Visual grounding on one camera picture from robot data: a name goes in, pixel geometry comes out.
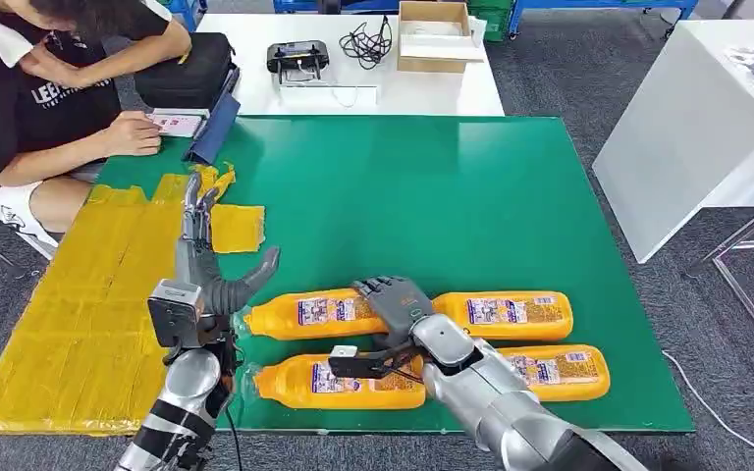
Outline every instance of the white electrical cord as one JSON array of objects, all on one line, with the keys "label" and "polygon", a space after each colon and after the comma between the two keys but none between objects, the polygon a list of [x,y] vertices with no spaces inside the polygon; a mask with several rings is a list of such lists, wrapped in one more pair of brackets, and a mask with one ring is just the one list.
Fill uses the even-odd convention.
[{"label": "white electrical cord", "polygon": [[346,103],[343,103],[343,101],[342,101],[342,100],[340,100],[340,97],[339,97],[339,96],[337,96],[337,89],[336,89],[337,85],[335,85],[335,84],[332,84],[332,83],[329,83],[329,82],[327,82],[327,81],[325,81],[325,80],[323,80],[323,79],[319,78],[318,74],[316,74],[316,71],[307,71],[307,70],[303,69],[303,68],[302,68],[302,66],[301,66],[301,59],[298,59],[298,60],[296,61],[296,64],[298,65],[298,67],[299,67],[299,70],[300,70],[300,71],[301,71],[301,72],[302,72],[303,74],[305,74],[305,75],[307,75],[307,76],[313,76],[313,81],[316,81],[316,82],[318,82],[318,83],[324,83],[324,84],[325,84],[325,85],[327,85],[327,86],[328,86],[329,88],[331,88],[331,94],[332,94],[332,95],[334,96],[334,100],[336,100],[336,101],[337,101],[337,104],[339,104],[339,105],[340,105],[340,106],[342,106],[343,108],[346,108],[346,109],[348,109],[348,108],[351,108],[351,107],[353,107],[353,105],[355,105],[355,104],[356,104],[357,100],[359,100],[359,86],[358,86],[358,85],[355,85],[355,86],[354,86],[354,96],[353,96],[353,101],[352,101],[352,103],[351,103],[351,104],[346,104]]},{"label": "white electrical cord", "polygon": [[737,439],[741,440],[742,442],[745,442],[746,444],[752,446],[754,448],[754,443],[750,442],[744,436],[733,430],[729,425],[727,425],[724,420],[722,420],[721,417],[716,413],[716,411],[713,410],[712,407],[707,404],[707,401],[704,400],[703,397],[701,397],[701,394],[695,389],[694,386],[692,386],[692,383],[689,383],[689,378],[686,377],[686,373],[683,371],[683,367],[680,366],[680,363],[677,362],[677,360],[674,359],[673,356],[669,355],[665,350],[662,351],[664,356],[666,356],[672,363],[674,363],[674,366],[677,367],[677,372],[680,373],[680,376],[683,378],[683,380],[686,382],[686,385],[689,387],[689,390],[692,391],[693,394],[695,394],[695,397],[701,402],[701,405],[703,405],[707,411],[715,418],[719,424],[721,424],[722,427],[725,428],[728,432],[733,434]]}]

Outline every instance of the card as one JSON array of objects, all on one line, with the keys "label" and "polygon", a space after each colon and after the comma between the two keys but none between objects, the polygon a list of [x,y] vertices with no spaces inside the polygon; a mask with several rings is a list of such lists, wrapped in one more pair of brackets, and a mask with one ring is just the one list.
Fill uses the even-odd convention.
[{"label": "card", "polygon": [[193,137],[203,118],[196,115],[146,115],[160,127],[160,135]]}]

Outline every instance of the green table mat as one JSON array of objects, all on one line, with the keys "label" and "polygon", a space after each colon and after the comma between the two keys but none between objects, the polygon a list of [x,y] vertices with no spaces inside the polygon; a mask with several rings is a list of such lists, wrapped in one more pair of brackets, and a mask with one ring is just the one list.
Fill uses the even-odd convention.
[{"label": "green table mat", "polygon": [[[189,142],[155,157],[110,159],[99,183],[141,186],[185,173]],[[687,432],[692,421],[562,121],[554,118],[241,117],[219,154],[238,180],[222,202],[267,209],[262,250],[282,247],[260,304],[287,292],[341,288],[377,275],[448,291],[552,289],[570,299],[566,343],[604,353],[608,394],[549,403],[586,428]],[[221,256],[229,278],[259,254]],[[247,364],[272,365],[366,338],[241,340]],[[503,342],[501,345],[526,343]],[[294,410],[253,397],[231,406],[245,431],[444,433],[460,430],[432,400],[404,411]],[[219,427],[227,426],[222,417]]]}]

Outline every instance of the black bag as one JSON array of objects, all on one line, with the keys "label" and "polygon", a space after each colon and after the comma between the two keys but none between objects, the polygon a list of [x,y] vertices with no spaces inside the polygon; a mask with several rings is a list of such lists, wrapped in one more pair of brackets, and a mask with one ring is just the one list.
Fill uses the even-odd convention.
[{"label": "black bag", "polygon": [[135,74],[137,93],[153,108],[212,109],[227,74],[236,68],[233,48],[220,32],[193,32],[192,48],[179,64],[172,59]]}]

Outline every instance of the bottle label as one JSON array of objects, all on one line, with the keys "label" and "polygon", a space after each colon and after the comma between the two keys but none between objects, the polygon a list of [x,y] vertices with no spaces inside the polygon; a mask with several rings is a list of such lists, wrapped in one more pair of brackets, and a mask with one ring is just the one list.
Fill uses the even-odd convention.
[{"label": "bottle label", "polygon": [[466,301],[470,324],[552,323],[564,317],[553,295],[526,298],[480,297]]},{"label": "bottle label", "polygon": [[466,302],[470,324],[498,324],[527,322],[527,309],[523,301],[511,299],[475,298]]},{"label": "bottle label", "polygon": [[348,322],[356,319],[375,317],[360,298],[328,299],[311,297],[301,299],[296,304],[298,322],[301,326],[325,324],[330,321]]},{"label": "bottle label", "polygon": [[596,383],[600,373],[587,351],[572,351],[554,358],[512,355],[507,360],[528,386]]},{"label": "bottle label", "polygon": [[310,390],[313,393],[356,393],[362,389],[357,378],[337,378],[327,361],[313,364],[310,375]]}]

